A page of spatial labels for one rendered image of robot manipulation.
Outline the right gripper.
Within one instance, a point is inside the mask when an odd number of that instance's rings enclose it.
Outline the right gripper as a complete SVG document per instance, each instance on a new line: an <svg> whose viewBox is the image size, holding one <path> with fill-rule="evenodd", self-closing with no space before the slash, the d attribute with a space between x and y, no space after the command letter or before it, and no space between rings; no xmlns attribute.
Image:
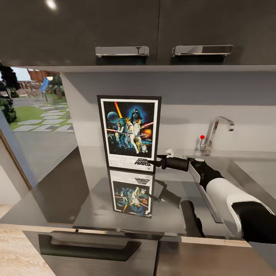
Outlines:
<svg viewBox="0 0 276 276"><path fill-rule="evenodd" d="M166 169L166 168L173 168L176 170L179 170L179 161L180 158L176 158L176 157L165 157L166 154L161 154L161 155L157 155L157 158L161 158L160 161L152 161L152 160L148 160L148 163L155 165L156 167L161 167L162 169Z"/></svg>

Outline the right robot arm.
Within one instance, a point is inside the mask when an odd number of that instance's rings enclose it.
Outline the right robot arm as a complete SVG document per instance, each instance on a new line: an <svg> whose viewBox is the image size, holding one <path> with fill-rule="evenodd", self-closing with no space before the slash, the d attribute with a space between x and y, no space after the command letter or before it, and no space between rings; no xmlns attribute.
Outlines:
<svg viewBox="0 0 276 276"><path fill-rule="evenodd" d="M199 158L174 156L175 147L148 163L162 169L188 171L204 187L228 230L243 238L276 272L276 215L259 199L240 190Z"/></svg>

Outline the poster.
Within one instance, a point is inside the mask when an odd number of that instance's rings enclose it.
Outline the poster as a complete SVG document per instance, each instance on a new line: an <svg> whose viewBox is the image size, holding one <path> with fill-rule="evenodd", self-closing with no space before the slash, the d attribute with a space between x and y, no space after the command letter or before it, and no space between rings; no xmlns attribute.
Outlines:
<svg viewBox="0 0 276 276"><path fill-rule="evenodd" d="M107 168L155 174L161 100L97 95Z"/></svg>

